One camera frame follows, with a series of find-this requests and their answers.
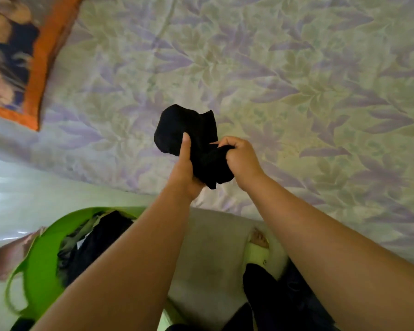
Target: hand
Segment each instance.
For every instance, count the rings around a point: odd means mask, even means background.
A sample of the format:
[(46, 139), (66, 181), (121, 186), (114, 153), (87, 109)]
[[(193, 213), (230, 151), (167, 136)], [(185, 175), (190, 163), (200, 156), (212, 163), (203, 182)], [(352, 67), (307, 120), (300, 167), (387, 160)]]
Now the hand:
[(258, 158), (249, 141), (237, 137), (226, 136), (217, 142), (218, 147), (232, 145), (235, 148), (228, 150), (227, 165), (236, 178), (237, 185), (243, 191), (248, 191), (255, 179), (265, 175)]
[(182, 193), (190, 201), (193, 201), (198, 197), (205, 184), (193, 176), (193, 165), (190, 161), (191, 144), (190, 136), (185, 132), (182, 136), (179, 160), (173, 167), (167, 185), (181, 189)]

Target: purple leaf pattern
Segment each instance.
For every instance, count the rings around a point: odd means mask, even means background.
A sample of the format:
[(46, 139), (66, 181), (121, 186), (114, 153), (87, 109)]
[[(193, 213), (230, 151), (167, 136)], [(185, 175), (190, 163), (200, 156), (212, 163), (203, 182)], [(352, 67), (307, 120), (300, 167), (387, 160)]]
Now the purple leaf pattern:
[[(83, 0), (40, 131), (0, 119), (0, 160), (158, 194), (172, 104), (212, 110), (276, 182), (414, 262), (414, 0)], [(235, 181), (193, 204), (260, 219)]]

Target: pillow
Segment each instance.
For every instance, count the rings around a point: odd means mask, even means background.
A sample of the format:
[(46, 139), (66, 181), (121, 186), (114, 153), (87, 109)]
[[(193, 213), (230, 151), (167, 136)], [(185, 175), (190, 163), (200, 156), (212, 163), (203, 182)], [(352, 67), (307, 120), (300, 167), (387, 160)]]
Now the pillow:
[(47, 74), (81, 0), (0, 0), (0, 116), (39, 129)]

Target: forearm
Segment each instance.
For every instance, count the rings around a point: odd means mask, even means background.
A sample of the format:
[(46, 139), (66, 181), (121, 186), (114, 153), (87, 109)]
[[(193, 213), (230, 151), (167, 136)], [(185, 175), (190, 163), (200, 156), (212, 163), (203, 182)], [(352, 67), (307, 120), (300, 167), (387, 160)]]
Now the forearm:
[(267, 176), (247, 191), (343, 330), (414, 330), (413, 265)]
[(190, 199), (168, 186), (80, 275), (34, 330), (156, 330), (187, 226)]

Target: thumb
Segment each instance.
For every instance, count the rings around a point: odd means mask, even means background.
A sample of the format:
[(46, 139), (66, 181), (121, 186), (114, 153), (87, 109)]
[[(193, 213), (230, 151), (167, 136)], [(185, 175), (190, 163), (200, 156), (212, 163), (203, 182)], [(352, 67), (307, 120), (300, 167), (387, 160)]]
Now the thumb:
[(182, 134), (182, 143), (180, 149), (180, 160), (190, 160), (190, 146), (192, 142), (188, 133)]

